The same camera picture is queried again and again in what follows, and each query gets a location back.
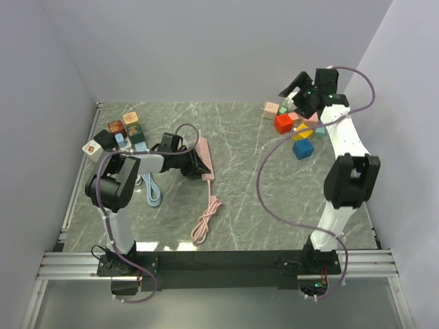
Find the black cable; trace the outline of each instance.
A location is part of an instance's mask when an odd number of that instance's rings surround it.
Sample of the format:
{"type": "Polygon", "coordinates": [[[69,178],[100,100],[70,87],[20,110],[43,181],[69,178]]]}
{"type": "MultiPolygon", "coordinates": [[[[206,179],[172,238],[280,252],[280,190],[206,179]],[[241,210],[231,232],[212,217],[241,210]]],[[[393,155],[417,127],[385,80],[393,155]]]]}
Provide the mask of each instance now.
{"type": "Polygon", "coordinates": [[[96,259],[100,260],[100,258],[97,257],[97,256],[95,255],[95,253],[93,252],[93,249],[95,249],[95,247],[100,248],[100,250],[102,250],[103,252],[105,252],[105,248],[102,247],[102,246],[100,246],[100,245],[94,245],[94,246],[92,246],[92,248],[91,248],[91,255],[92,255],[93,257],[95,257],[96,259]]]}

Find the yellow cube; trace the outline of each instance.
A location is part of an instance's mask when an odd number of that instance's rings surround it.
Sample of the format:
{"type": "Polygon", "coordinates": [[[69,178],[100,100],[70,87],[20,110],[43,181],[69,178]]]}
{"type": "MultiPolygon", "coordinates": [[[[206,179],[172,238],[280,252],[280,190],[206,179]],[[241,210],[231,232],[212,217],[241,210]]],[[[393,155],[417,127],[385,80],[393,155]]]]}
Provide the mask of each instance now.
{"type": "MultiPolygon", "coordinates": [[[[296,131],[298,131],[298,130],[302,130],[302,129],[306,129],[306,128],[308,128],[308,126],[305,125],[304,123],[301,123],[301,124],[296,128],[296,131]]],[[[301,140],[301,139],[306,139],[306,138],[311,137],[311,135],[313,134],[313,132],[314,132],[313,130],[307,130],[306,132],[299,132],[298,134],[293,135],[293,136],[292,136],[292,139],[294,139],[294,140],[297,142],[297,141],[299,141],[299,140],[301,140]]]]}
{"type": "Polygon", "coordinates": [[[139,123],[139,118],[137,117],[136,112],[130,112],[123,115],[123,121],[125,121],[125,125],[128,127],[129,125],[139,123]]]}

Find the toy block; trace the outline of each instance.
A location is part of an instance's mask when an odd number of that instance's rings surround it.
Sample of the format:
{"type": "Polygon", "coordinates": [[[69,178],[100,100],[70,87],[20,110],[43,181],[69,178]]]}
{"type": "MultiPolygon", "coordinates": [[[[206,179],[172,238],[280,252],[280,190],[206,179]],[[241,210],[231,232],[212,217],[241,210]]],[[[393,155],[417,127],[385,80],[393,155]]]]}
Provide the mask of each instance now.
{"type": "Polygon", "coordinates": [[[279,109],[279,104],[268,101],[265,105],[265,108],[263,109],[262,117],[266,119],[274,120],[276,118],[278,109],[279,109]]]}
{"type": "Polygon", "coordinates": [[[287,111],[288,111],[288,109],[286,107],[282,106],[279,109],[278,115],[285,114],[287,111]]]}
{"type": "Polygon", "coordinates": [[[93,139],[96,143],[102,146],[103,149],[113,149],[117,146],[116,139],[108,130],[101,130],[93,139]]]}
{"type": "Polygon", "coordinates": [[[288,113],[289,118],[293,121],[294,124],[296,124],[297,122],[300,121],[299,116],[297,115],[297,113],[292,112],[292,113],[288,113]]]}
{"type": "Polygon", "coordinates": [[[122,134],[124,138],[126,137],[125,127],[123,126],[123,123],[120,120],[110,122],[108,124],[108,129],[110,130],[110,133],[112,133],[113,135],[122,134]]]}
{"type": "Polygon", "coordinates": [[[142,127],[135,123],[131,125],[128,129],[128,136],[130,137],[132,144],[137,144],[145,141],[145,135],[143,135],[142,127]]]}
{"type": "Polygon", "coordinates": [[[314,132],[316,133],[316,136],[319,136],[319,137],[323,137],[327,133],[324,127],[316,128],[314,130],[314,132]]]}
{"type": "Polygon", "coordinates": [[[90,160],[97,162],[104,149],[98,142],[92,139],[82,147],[82,151],[84,151],[90,160]]]}
{"type": "MultiPolygon", "coordinates": [[[[297,130],[306,129],[306,128],[308,128],[308,127],[307,127],[304,123],[301,123],[301,124],[296,128],[296,131],[297,131],[297,130]]],[[[299,132],[298,134],[293,135],[293,136],[292,136],[292,139],[294,139],[295,141],[300,141],[301,139],[306,139],[306,138],[311,137],[312,134],[313,134],[313,131],[312,131],[312,130],[307,130],[306,132],[299,132]]]]}
{"type": "Polygon", "coordinates": [[[116,138],[116,141],[117,141],[119,148],[123,149],[126,146],[125,138],[123,137],[123,135],[120,133],[115,134],[115,138],[116,138]]]}
{"type": "Polygon", "coordinates": [[[317,112],[314,113],[313,115],[311,115],[308,119],[306,118],[301,118],[302,122],[307,125],[308,127],[314,127],[315,125],[318,124],[318,115],[317,112]]]}
{"type": "Polygon", "coordinates": [[[136,112],[130,112],[123,115],[123,122],[125,122],[125,125],[128,127],[130,125],[134,125],[136,123],[139,123],[139,118],[137,117],[136,112]]]}
{"type": "Polygon", "coordinates": [[[293,152],[298,160],[308,158],[312,155],[314,151],[314,146],[307,139],[301,139],[294,143],[293,152]]]}
{"type": "Polygon", "coordinates": [[[288,114],[278,115],[274,119],[274,127],[279,134],[284,134],[293,129],[293,121],[290,119],[288,114]]]}

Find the tabletop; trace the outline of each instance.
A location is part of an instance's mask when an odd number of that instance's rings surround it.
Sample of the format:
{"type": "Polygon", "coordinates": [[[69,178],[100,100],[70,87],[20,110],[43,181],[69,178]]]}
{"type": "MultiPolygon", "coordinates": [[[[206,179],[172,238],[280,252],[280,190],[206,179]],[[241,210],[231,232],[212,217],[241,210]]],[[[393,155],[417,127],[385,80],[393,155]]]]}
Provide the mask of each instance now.
{"type": "MultiPolygon", "coordinates": [[[[136,111],[147,144],[160,142],[164,132],[175,132],[182,123],[192,123],[206,137],[215,171],[213,194],[221,200],[210,223],[205,243],[195,247],[191,231],[206,210],[207,184],[184,178],[179,170],[155,173],[162,193],[158,208],[148,205],[145,184],[134,190],[128,216],[139,250],[265,250],[301,249],[311,233],[278,222],[260,205],[256,194],[257,169],[280,135],[273,121],[263,119],[264,103],[105,103],[98,109],[94,132],[107,129],[111,121],[136,111]]],[[[191,145],[190,127],[179,131],[191,145]]],[[[335,157],[329,137],[312,136],[311,157],[297,160],[293,140],[281,145],[267,161],[261,176],[261,193],[278,215],[300,223],[317,225],[325,200],[324,179],[335,157]]],[[[105,245],[102,219],[84,194],[84,185],[94,162],[87,160],[80,184],[73,195],[69,233],[64,252],[88,252],[94,244],[105,245]]],[[[375,235],[363,205],[349,220],[343,240],[349,249],[376,249],[375,235]]]]}

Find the white wall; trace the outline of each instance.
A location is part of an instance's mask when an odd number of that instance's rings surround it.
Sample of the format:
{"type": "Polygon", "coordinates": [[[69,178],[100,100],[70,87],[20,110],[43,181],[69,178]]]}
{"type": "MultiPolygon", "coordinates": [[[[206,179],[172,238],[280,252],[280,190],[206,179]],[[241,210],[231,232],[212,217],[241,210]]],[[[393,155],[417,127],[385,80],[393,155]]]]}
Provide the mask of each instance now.
{"type": "MultiPolygon", "coordinates": [[[[395,0],[359,68],[377,89],[373,109],[355,117],[364,144],[381,157],[369,202],[391,247],[418,328],[437,328],[439,301],[439,2],[395,0]]],[[[346,94],[370,97],[353,78],[346,94]]]]}
{"type": "Polygon", "coordinates": [[[40,2],[96,100],[261,101],[357,66],[391,0],[40,2]]]}
{"type": "Polygon", "coordinates": [[[0,318],[18,328],[95,108],[37,0],[0,1],[0,318]]]}

